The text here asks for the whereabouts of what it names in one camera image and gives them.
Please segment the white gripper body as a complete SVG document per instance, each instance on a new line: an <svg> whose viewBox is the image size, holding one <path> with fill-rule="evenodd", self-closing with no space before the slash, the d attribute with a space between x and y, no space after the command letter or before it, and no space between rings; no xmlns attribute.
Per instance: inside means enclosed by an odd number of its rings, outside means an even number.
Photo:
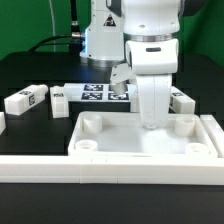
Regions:
<svg viewBox="0 0 224 224"><path fill-rule="evenodd" d="M125 44L126 60L137 81L141 122L147 129L155 129L168 118L178 46L177 39Z"/></svg>

